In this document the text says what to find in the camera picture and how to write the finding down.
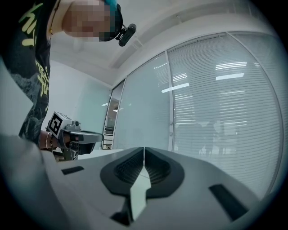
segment black t-shirt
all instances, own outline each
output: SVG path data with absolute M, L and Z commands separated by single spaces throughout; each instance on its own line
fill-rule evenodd
M 21 14 L 13 16 L 14 28 L 2 57 L 14 81 L 33 102 L 19 135 L 39 144 L 49 102 L 50 41 L 46 31 L 56 0 L 22 2 L 25 5 Z

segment white ceiling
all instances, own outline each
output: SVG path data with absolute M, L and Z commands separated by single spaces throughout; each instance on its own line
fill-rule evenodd
M 131 23 L 137 25 L 136 34 L 125 47 L 120 47 L 116 40 L 100 43 L 94 39 L 94 41 L 84 42 L 82 39 L 60 33 L 52 38 L 51 59 L 113 85 L 117 77 L 117 69 L 146 42 L 164 30 L 181 23 L 180 20 L 187 21 L 194 18 L 193 9 L 203 5 L 210 5 L 213 8 L 214 3 L 220 2 L 227 4 L 229 1 L 118 0 L 124 25 L 128 26 Z M 203 9 L 200 9 L 197 13 L 201 16 L 210 11 L 211 8 L 203 13 Z

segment necklace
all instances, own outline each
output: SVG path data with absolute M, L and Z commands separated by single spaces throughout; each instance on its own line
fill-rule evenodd
M 61 1 L 61 0 L 59 0 L 59 2 L 57 3 L 56 8 L 54 9 L 55 12 L 54 12 L 54 15 L 53 15 L 53 18 L 52 18 L 52 22 L 51 22 L 51 26 L 50 26 L 50 29 L 49 29 L 49 33 L 52 34 L 52 35 L 53 35 L 52 25 L 53 25 L 53 21 L 54 21 L 54 17 L 55 17 L 56 11 L 57 11 L 58 8 L 59 8 L 60 1 Z

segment neck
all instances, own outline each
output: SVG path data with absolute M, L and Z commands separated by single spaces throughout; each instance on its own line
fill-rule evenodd
M 48 26 L 47 26 L 47 38 L 48 39 L 50 39 L 52 36 L 52 34 L 50 33 L 50 29 L 52 29 L 53 34 L 60 33 L 63 31 L 62 21 L 72 3 L 73 3 L 73 0 L 57 0 L 56 1 L 55 6 L 51 12 L 51 15 L 48 21 Z

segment black headset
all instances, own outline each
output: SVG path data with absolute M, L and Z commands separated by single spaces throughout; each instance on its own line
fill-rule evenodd
M 130 24 L 128 27 L 123 25 L 123 17 L 121 14 L 121 7 L 117 4 L 117 10 L 115 11 L 115 16 L 112 17 L 114 21 L 115 19 L 115 26 L 110 26 L 110 32 L 101 33 L 99 40 L 100 41 L 111 41 L 114 38 L 119 41 L 120 46 L 125 46 L 130 38 L 136 32 L 136 25 Z

